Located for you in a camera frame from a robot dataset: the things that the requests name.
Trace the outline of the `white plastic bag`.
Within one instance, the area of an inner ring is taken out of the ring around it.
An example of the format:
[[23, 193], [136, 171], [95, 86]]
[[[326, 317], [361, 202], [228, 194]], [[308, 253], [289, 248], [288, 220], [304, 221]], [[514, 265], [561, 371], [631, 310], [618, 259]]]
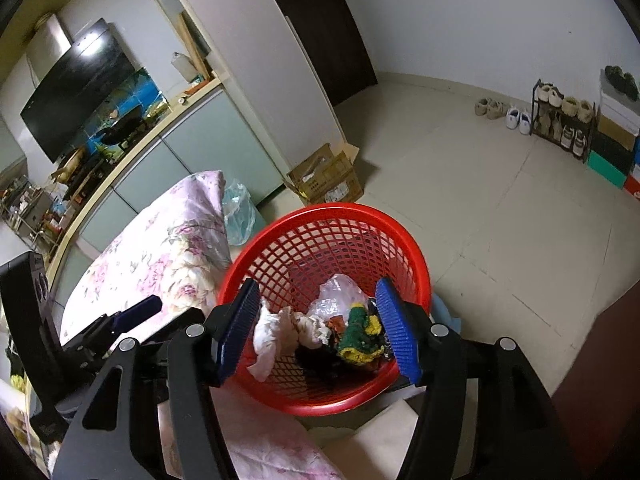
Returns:
[[277, 359], [294, 353], [297, 346], [298, 331], [293, 322], [292, 309], [285, 307], [272, 312], [269, 301], [262, 298], [253, 335], [256, 361], [247, 370], [258, 382], [264, 382]]

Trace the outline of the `green yellow scrub sponge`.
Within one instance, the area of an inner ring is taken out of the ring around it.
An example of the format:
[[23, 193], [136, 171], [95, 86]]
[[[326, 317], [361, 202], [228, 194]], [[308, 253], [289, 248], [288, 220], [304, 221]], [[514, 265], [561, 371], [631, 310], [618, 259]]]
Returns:
[[392, 356], [382, 323], [364, 304], [352, 304], [343, 335], [337, 344], [337, 355], [345, 362], [367, 366]]

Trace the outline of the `white tissue wad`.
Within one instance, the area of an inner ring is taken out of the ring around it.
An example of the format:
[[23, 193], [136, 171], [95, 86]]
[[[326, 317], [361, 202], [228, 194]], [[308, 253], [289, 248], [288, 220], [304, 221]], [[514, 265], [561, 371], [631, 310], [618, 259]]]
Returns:
[[317, 315], [294, 312], [293, 323], [298, 333], [298, 341], [303, 347], [314, 350], [330, 343], [332, 330]]

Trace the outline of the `black plastic bag trash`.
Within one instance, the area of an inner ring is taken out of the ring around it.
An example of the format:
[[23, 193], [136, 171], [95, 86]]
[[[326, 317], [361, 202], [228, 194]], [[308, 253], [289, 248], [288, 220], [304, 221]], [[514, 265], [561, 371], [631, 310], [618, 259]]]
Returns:
[[330, 346], [317, 349], [298, 346], [294, 356], [303, 371], [306, 385], [321, 390], [358, 386], [375, 377], [380, 369], [378, 361], [364, 365], [346, 362]]

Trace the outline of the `pink floral quilt cover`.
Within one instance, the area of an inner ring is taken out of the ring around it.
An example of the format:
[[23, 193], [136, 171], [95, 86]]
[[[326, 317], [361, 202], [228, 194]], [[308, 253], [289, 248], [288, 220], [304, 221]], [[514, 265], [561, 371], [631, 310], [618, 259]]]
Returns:
[[[144, 341], [189, 308], [209, 314], [231, 264], [224, 175], [189, 174], [145, 207], [91, 263], [70, 294], [60, 339], [150, 295], [160, 313], [131, 331]], [[232, 464], [242, 479], [338, 479], [294, 417], [253, 400], [233, 382], [210, 392]]]

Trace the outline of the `metal spice rack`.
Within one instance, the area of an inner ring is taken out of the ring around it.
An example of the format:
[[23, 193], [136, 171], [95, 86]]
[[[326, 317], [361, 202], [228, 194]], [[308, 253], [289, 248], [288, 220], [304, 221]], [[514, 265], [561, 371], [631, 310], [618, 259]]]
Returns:
[[53, 244], [43, 226], [51, 205], [51, 197], [36, 188], [24, 174], [1, 191], [1, 218], [30, 249], [42, 254]]

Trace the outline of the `red plastic mesh basket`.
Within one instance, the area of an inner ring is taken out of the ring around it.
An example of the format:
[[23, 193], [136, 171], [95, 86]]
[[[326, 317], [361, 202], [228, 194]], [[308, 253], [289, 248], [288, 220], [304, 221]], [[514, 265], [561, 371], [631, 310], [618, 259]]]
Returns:
[[[317, 315], [332, 330], [336, 348], [352, 304], [373, 306], [375, 285], [389, 278], [402, 299], [431, 307], [426, 261], [411, 234], [395, 219], [369, 206], [349, 203], [309, 206], [270, 224], [232, 263], [218, 300], [231, 301], [251, 278], [270, 310], [285, 307]], [[258, 382], [247, 370], [256, 361], [246, 344], [233, 380], [256, 401], [295, 416], [319, 417], [358, 408], [393, 385], [395, 361], [378, 360], [375, 377], [333, 391], [310, 388], [294, 353], [280, 356], [271, 374]]]

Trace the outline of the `blue plastic bag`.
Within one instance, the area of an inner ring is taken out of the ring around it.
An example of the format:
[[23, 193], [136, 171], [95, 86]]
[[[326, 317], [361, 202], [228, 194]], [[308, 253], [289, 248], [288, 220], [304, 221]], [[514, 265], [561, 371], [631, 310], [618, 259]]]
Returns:
[[224, 188], [222, 199], [224, 225], [230, 246], [240, 247], [250, 239], [254, 224], [252, 206], [246, 186], [238, 180], [231, 180]]

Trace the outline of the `golden pan on stove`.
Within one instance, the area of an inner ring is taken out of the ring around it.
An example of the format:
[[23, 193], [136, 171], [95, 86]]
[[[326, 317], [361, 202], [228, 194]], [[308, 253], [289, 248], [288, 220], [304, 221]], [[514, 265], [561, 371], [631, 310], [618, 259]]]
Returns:
[[58, 169], [50, 174], [50, 179], [54, 182], [67, 184], [80, 167], [86, 153], [87, 148], [85, 145], [81, 145], [79, 148], [76, 148], [76, 150], [69, 152], [58, 165]]

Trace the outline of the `black wok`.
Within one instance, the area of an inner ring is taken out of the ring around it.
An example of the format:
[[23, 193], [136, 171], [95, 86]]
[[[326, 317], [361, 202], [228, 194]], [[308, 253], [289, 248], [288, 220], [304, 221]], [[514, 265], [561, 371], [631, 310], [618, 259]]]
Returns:
[[99, 142], [107, 146], [121, 144], [135, 131], [144, 126], [145, 121], [141, 116], [124, 116], [116, 124], [104, 128], [100, 132]]

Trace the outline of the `cardboard box on floor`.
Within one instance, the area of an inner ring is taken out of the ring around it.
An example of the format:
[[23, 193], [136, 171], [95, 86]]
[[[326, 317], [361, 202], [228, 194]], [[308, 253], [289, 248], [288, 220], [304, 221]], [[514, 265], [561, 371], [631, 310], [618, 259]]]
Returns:
[[323, 144], [286, 175], [284, 184], [305, 205], [355, 203], [363, 194], [354, 165], [358, 153], [349, 143], [337, 153]]

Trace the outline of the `black range hood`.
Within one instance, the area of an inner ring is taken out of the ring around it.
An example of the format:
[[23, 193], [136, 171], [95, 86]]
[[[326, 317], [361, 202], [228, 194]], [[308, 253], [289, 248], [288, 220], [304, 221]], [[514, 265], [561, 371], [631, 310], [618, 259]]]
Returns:
[[44, 76], [21, 118], [47, 158], [57, 160], [93, 111], [136, 69], [103, 18]]

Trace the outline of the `white sneakers pair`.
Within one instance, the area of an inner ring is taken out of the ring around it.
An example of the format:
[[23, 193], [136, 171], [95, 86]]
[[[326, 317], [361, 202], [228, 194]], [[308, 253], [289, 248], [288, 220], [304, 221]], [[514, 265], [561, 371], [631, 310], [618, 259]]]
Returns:
[[529, 136], [532, 131], [532, 116], [527, 110], [512, 106], [506, 112], [506, 128], [518, 130], [523, 136]]

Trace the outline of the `beige slippers pair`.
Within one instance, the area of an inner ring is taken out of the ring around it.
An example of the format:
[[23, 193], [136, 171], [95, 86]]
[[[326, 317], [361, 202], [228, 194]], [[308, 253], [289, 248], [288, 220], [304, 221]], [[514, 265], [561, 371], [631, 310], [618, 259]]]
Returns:
[[490, 120], [497, 120], [506, 116], [509, 105], [491, 98], [481, 98], [475, 102], [474, 113], [476, 116], [485, 116]]

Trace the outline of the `black shoe rack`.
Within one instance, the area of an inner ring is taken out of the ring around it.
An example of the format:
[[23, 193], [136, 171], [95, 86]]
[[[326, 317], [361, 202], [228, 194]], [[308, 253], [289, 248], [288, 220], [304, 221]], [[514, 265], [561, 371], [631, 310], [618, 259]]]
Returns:
[[596, 104], [566, 96], [538, 79], [532, 90], [532, 133], [587, 161], [596, 131]]

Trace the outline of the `white plastic jug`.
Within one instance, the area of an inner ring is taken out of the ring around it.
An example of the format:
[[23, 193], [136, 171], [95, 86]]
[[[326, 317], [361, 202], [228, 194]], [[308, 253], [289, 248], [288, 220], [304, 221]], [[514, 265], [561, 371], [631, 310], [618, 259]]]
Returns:
[[183, 76], [187, 82], [197, 80], [200, 73], [193, 65], [191, 59], [183, 53], [174, 52], [171, 55], [171, 65], [178, 70], [178, 73]]

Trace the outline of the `stacked coloured boxes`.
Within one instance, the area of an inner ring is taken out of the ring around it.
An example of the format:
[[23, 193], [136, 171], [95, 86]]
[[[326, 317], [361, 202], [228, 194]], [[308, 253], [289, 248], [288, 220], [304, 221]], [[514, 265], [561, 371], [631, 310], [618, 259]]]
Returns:
[[587, 165], [616, 188], [639, 199], [639, 87], [620, 66], [600, 75], [600, 102]]

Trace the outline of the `wooden cutting board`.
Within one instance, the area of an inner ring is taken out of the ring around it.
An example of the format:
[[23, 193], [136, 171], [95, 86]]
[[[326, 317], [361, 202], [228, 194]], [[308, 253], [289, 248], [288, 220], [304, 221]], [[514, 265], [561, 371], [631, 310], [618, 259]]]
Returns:
[[195, 43], [193, 37], [191, 36], [188, 26], [186, 26], [186, 21], [181, 13], [177, 16], [177, 29], [178, 33], [186, 46], [186, 50], [188, 50], [192, 61], [198, 72], [203, 76], [206, 81], [210, 81], [212, 79], [212, 75], [209, 73], [209, 70], [201, 56], [200, 51], [198, 50], [198, 45]]

